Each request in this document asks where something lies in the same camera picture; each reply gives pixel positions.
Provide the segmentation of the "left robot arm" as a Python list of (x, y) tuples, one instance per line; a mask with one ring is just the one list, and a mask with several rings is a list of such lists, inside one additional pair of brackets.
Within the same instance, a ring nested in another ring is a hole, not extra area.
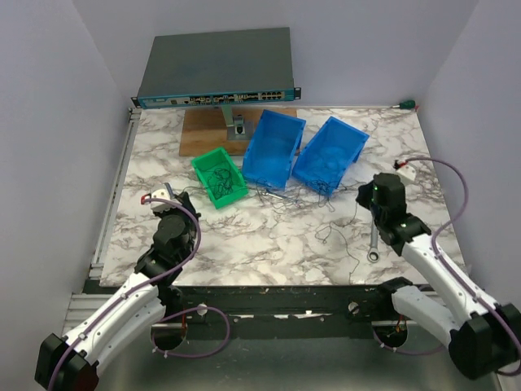
[(129, 342), (154, 322), (170, 322), (180, 314), (172, 284), (199, 248), (200, 215), (184, 191), (172, 198), (153, 191), (141, 202), (159, 219), (150, 248), (119, 290), (87, 320), (42, 342), (34, 379), (44, 389), (96, 389), (105, 366)]

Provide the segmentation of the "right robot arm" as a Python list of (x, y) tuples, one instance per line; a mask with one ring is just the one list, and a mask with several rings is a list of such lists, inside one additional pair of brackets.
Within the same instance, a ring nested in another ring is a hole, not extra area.
[(359, 187), (356, 202), (371, 213), (380, 238), (412, 265), (443, 301), (438, 304), (411, 282), (395, 279), (374, 299), (384, 319), (398, 314), (431, 333), (454, 366), (475, 380), (500, 374), (520, 360), (520, 312), (479, 288), (438, 245), (431, 229), (407, 210), (405, 185), (397, 174), (376, 174)]

